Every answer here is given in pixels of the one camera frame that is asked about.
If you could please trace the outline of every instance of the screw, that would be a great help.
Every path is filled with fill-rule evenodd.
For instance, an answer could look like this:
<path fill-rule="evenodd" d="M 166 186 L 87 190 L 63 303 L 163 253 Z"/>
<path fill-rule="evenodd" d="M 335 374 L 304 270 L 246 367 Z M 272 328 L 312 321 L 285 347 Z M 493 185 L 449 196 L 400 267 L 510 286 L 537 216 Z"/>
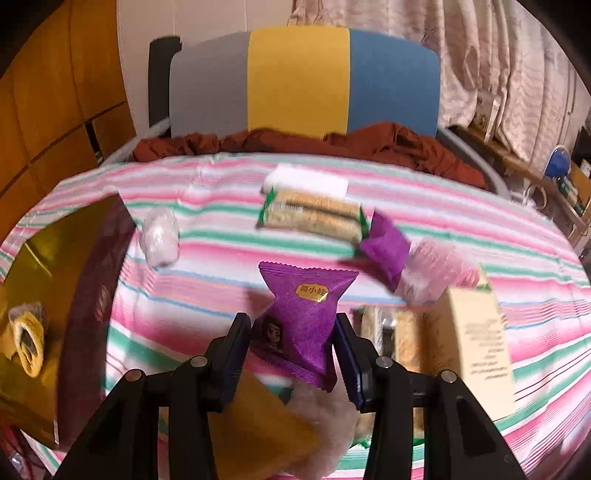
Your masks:
<path fill-rule="evenodd" d="M 375 364 L 380 368 L 390 368 L 394 364 L 394 362 L 388 356 L 379 356 L 375 360 Z"/>
<path fill-rule="evenodd" d="M 127 372 L 125 374 L 125 379 L 128 382 L 135 382 L 135 381 L 139 380 L 140 378 L 142 378 L 142 371 L 138 370 L 137 368 L 134 368 L 133 370 L 129 370 L 129 372 Z"/>
<path fill-rule="evenodd" d="M 195 368 L 205 367 L 207 365 L 207 357 L 203 355 L 194 356 L 191 359 L 191 366 Z"/>
<path fill-rule="evenodd" d="M 441 378 L 444 382 L 454 383 L 457 380 L 457 375 L 451 370 L 444 370 L 441 372 Z"/>

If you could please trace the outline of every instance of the gray panel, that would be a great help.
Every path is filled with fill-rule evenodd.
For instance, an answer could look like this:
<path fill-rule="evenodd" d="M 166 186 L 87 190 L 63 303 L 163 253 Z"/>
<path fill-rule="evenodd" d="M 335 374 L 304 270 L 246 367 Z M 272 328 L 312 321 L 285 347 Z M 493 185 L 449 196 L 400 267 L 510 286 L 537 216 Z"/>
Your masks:
<path fill-rule="evenodd" d="M 171 135 L 229 135 L 248 127 L 250 32 L 183 48 L 170 66 Z"/>

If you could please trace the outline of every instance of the striped bedsheet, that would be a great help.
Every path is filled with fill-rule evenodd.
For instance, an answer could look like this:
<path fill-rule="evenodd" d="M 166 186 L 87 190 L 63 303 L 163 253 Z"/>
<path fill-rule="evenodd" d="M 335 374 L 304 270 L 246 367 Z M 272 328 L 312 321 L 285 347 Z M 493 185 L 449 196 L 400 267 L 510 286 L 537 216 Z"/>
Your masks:
<path fill-rule="evenodd" d="M 496 422 L 531 478 L 557 472 L 591 428 L 591 288 L 576 254 L 545 217 L 496 196 L 406 169 L 312 155 L 221 154 L 122 164 L 67 179 L 25 215 L 0 249 L 4 278 L 22 243 L 80 206 L 119 192 L 138 224 L 157 206 L 180 225 L 180 258 L 148 268 L 136 233 L 113 303 L 106 358 L 109 391 L 128 369 L 165 371 L 225 334 L 236 312 L 255 317 L 271 302 L 261 260 L 299 267 L 354 268 L 359 277 L 339 311 L 402 305 L 369 274 L 363 258 L 337 241 L 255 229 L 263 179 L 279 162 L 349 178 L 349 196 L 371 215 L 390 215 L 412 240 L 452 241 L 482 263 L 508 319 L 517 411 Z M 281 371 L 249 355 L 247 368 L 272 389 Z M 160 441 L 166 442 L 163 426 Z M 50 472 L 64 454 L 30 440 Z M 413 478 L 423 474 L 414 447 Z M 368 451 L 355 446 L 335 478 L 360 478 Z"/>

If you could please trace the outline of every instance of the blue panel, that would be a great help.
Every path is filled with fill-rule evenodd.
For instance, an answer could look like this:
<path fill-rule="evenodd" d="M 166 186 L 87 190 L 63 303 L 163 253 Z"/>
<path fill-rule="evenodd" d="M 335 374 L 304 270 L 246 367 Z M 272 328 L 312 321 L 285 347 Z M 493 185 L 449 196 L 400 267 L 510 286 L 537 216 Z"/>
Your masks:
<path fill-rule="evenodd" d="M 351 132 L 391 121 L 435 136 L 439 114 L 439 58 L 428 48 L 374 32 L 350 30 Z"/>

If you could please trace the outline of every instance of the red blanket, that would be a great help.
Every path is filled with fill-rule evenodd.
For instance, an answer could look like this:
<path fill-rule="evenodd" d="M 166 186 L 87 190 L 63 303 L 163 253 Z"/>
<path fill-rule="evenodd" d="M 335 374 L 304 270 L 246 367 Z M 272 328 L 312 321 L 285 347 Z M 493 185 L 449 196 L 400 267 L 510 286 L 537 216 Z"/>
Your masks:
<path fill-rule="evenodd" d="M 435 138 L 418 135 L 393 122 L 359 128 L 347 135 L 328 134 L 323 139 L 258 128 L 218 138 L 194 133 L 177 138 L 149 138 L 134 149 L 139 162 L 174 155 L 232 153 L 299 153 L 357 158 L 423 171 L 488 190 L 482 173 L 456 157 Z"/>

